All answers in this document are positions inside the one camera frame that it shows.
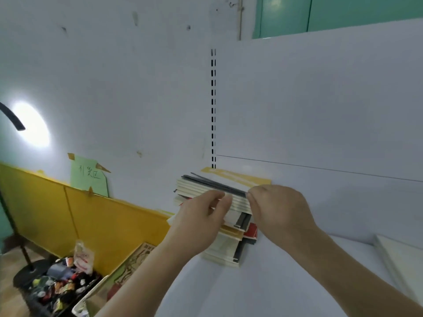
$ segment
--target yellow partition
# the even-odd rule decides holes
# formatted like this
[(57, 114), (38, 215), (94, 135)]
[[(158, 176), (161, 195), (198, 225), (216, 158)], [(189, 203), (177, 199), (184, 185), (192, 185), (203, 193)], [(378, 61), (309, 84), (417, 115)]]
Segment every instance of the yellow partition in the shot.
[(57, 256), (77, 239), (62, 183), (0, 164), (0, 190), (18, 233)]
[(111, 273), (141, 243), (158, 245), (165, 237), (168, 216), (116, 199), (65, 187), (81, 240), (95, 252), (94, 267)]

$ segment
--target black round base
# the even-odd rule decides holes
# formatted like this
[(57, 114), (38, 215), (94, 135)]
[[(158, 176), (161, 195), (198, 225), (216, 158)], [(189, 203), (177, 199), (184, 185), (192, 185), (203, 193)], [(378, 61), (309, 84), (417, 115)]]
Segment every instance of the black round base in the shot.
[(47, 259), (41, 259), (32, 263), (34, 270), (31, 271), (29, 266), (22, 268), (16, 275), (13, 277), (13, 286), (16, 288), (22, 288), (32, 282), (37, 277), (42, 276), (49, 270), (51, 264)]

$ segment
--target floor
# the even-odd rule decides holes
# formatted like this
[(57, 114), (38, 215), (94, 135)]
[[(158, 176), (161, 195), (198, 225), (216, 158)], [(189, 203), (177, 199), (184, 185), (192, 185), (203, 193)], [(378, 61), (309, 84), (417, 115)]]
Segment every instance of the floor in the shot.
[[(43, 259), (27, 249), (32, 261)], [(13, 287), (13, 276), (26, 265), (20, 248), (0, 255), (0, 317), (29, 317), (29, 311), (19, 291)]]

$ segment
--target right hand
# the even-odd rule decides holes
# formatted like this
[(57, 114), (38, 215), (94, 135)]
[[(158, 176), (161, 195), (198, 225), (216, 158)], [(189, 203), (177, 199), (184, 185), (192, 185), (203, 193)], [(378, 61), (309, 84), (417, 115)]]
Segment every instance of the right hand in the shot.
[(287, 252), (320, 231), (304, 196), (292, 188), (256, 186), (248, 191), (247, 199), (258, 228)]

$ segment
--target green paper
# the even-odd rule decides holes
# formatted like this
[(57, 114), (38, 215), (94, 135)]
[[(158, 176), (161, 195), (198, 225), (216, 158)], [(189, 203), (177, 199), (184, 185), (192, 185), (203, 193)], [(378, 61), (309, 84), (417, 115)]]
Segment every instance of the green paper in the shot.
[(109, 196), (103, 171), (96, 168), (97, 160), (75, 156), (71, 161), (71, 186), (81, 190), (92, 187), (95, 194)]

